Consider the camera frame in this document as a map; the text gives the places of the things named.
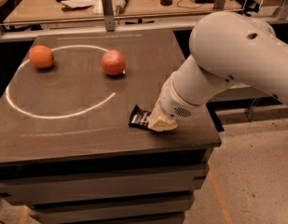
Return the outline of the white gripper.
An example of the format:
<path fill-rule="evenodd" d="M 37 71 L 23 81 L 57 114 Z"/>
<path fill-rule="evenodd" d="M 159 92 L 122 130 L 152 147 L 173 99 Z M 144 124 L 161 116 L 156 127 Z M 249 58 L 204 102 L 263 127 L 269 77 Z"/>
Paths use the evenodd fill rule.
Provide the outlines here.
<path fill-rule="evenodd" d="M 190 119 L 202 110 L 201 105 L 185 101 L 174 88 L 173 74 L 165 81 L 152 113 L 148 117 L 148 128 L 155 132 L 175 129 L 176 119 Z"/>

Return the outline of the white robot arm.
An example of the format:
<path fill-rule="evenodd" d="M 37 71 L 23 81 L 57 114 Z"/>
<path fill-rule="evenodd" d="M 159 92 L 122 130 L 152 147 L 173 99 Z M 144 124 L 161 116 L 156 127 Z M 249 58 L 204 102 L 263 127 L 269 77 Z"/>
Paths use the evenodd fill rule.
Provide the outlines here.
<path fill-rule="evenodd" d="M 288 45 L 264 21 L 233 12 L 203 17 L 189 37 L 190 55 L 162 86 L 148 128 L 163 132 L 191 119 L 236 83 L 288 106 Z"/>

